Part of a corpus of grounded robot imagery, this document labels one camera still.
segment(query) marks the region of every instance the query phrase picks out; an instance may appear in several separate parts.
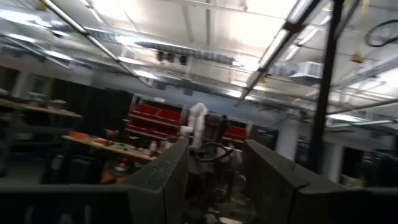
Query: white object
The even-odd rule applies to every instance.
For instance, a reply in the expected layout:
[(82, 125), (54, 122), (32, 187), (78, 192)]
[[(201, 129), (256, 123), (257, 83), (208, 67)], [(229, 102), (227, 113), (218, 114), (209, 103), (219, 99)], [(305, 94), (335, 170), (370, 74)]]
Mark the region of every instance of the white object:
[(157, 148), (156, 141), (152, 141), (150, 146), (149, 146), (149, 150), (156, 151), (156, 148)]
[(181, 126), (180, 132), (183, 135), (193, 133), (193, 147), (199, 149), (201, 146), (201, 136), (205, 128), (205, 115), (208, 113), (207, 107), (203, 103), (197, 103), (190, 109), (188, 126)]

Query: metal frame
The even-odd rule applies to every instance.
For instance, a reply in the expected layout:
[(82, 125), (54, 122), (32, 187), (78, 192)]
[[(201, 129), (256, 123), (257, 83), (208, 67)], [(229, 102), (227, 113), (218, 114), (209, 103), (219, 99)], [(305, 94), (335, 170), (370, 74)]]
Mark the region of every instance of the metal frame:
[(326, 46), (325, 56), (323, 58), (323, 74), (318, 94), (318, 104), (312, 126), (312, 137), (309, 149), (308, 168), (317, 171), (320, 166), (320, 157), (323, 147), (323, 133), (325, 130), (325, 120), (328, 107), (328, 98), (330, 92), (331, 77), (336, 57), (336, 48), (338, 39), (348, 21), (351, 19), (353, 12), (359, 5), (359, 1), (355, 1), (345, 18), (341, 20), (343, 12), (344, 0), (334, 0), (333, 12), (330, 21), (328, 42)]

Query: ceiling beam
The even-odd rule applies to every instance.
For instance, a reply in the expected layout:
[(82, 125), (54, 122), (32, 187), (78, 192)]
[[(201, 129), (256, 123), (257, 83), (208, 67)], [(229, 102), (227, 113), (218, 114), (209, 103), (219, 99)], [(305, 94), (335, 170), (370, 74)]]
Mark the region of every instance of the ceiling beam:
[(173, 3), (177, 3), (180, 5), (186, 5), (186, 6), (203, 7), (205, 9), (214, 9), (214, 10), (229, 11), (229, 12), (240, 12), (240, 13), (250, 14), (250, 15), (255, 15), (255, 16), (264, 16), (264, 17), (270, 17), (270, 18), (274, 18), (274, 19), (281, 19), (283, 21), (285, 20), (285, 18), (282, 18), (282, 17), (270, 16), (270, 15), (265, 15), (265, 14), (256, 13), (256, 12), (249, 12), (249, 11), (245, 11), (242, 9), (234, 9), (234, 8), (230, 8), (230, 7), (217, 6), (215, 4), (210, 4), (208, 2), (204, 3), (204, 2), (191, 1), (191, 0), (153, 0), (153, 1), (173, 2)]
[(194, 40), (193, 40), (193, 33), (192, 33), (192, 25), (191, 25), (191, 21), (189, 19), (188, 6), (181, 5), (181, 10), (182, 10), (182, 16), (184, 17), (185, 31), (187, 32), (188, 40), (190, 43), (193, 43)]

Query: column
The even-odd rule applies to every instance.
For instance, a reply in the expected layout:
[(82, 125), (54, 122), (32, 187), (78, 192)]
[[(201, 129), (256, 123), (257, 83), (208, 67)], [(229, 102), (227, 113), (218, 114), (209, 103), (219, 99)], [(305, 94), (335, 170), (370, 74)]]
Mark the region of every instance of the column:
[(20, 72), (18, 74), (17, 81), (15, 82), (14, 88), (12, 89), (11, 95), (16, 98), (23, 98), (28, 91), (30, 84), (29, 72)]
[(343, 164), (344, 147), (341, 144), (330, 144), (324, 148), (322, 176), (338, 183)]
[(279, 135), (275, 151), (280, 155), (294, 161), (299, 137), (300, 121), (288, 119), (279, 125)]

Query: metal pipe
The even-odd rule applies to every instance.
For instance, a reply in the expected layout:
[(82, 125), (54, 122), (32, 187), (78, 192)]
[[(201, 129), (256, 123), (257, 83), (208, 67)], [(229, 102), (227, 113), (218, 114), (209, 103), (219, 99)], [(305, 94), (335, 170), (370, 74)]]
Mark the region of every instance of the metal pipe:
[(331, 77), (333, 75), (333, 66), (335, 64), (336, 48), (338, 36), (336, 29), (340, 23), (341, 13), (343, 11), (344, 0), (334, 0), (333, 12), (330, 21), (328, 43), (325, 56), (323, 58), (323, 74), (318, 96), (317, 110), (314, 116), (312, 126), (312, 137), (308, 153), (308, 169), (319, 173), (320, 157), (322, 156), (323, 132), (325, 130), (326, 111), (328, 108), (329, 90)]
[(73, 20), (67, 13), (65, 13), (63, 10), (61, 10), (54, 2), (52, 2), (51, 0), (42, 0), (42, 2), (49, 9), (51, 9), (57, 16), (61, 17), (61, 19), (63, 19), (68, 24), (70, 24), (83, 37), (85, 37), (92, 44), (94, 44), (94, 46), (99, 48), (107, 56), (109, 56), (111, 59), (113, 59), (117, 64), (119, 64), (123, 69), (125, 69), (132, 77), (138, 79), (146, 87), (151, 88), (151, 86), (148, 85), (147, 82), (142, 80), (139, 75), (137, 75), (135, 72), (133, 72), (127, 66), (125, 66), (115, 55), (112, 54), (112, 52), (110, 52), (107, 48), (105, 48), (102, 44), (100, 44), (93, 36), (89, 35), (88, 31), (83, 26), (81, 26), (79, 23), (77, 23), (75, 20)]
[(356, 8), (359, 6), (359, 3), (361, 0), (354, 0), (354, 2), (351, 4), (351, 7), (348, 9), (347, 15), (345, 18), (340, 21), (338, 24), (338, 27), (336, 29), (335, 33), (335, 38), (338, 39), (340, 35), (344, 32), (345, 27), (347, 26), (348, 22), (351, 20), (352, 16), (355, 13)]
[(278, 48), (276, 48), (275, 52), (270, 56), (267, 63), (264, 64), (262, 68), (259, 68), (256, 71), (256, 77), (253, 82), (250, 83), (248, 88), (243, 91), (241, 97), (236, 104), (239, 104), (245, 97), (248, 96), (251, 90), (257, 85), (259, 80), (264, 76), (264, 74), (268, 71), (268, 69), (274, 64), (274, 62), (280, 57), (283, 51), (290, 46), (290, 44), (296, 39), (296, 37), (301, 33), (302, 29), (305, 27), (303, 23), (307, 20), (310, 13), (318, 6), (321, 0), (313, 0), (308, 7), (305, 9), (304, 13), (297, 20), (295, 24), (286, 23), (285, 26), (289, 26), (289, 33), (285, 36), (283, 41), (279, 44)]
[(382, 101), (382, 102), (377, 102), (377, 103), (371, 103), (371, 104), (368, 104), (368, 105), (355, 106), (355, 107), (353, 107), (352, 110), (334, 111), (334, 112), (328, 113), (328, 115), (345, 113), (345, 112), (350, 112), (350, 111), (366, 110), (366, 109), (375, 108), (375, 107), (378, 107), (378, 106), (387, 106), (387, 105), (391, 105), (391, 104), (395, 104), (395, 103), (398, 103), (398, 98), (391, 99), (391, 100), (386, 100), (386, 101)]

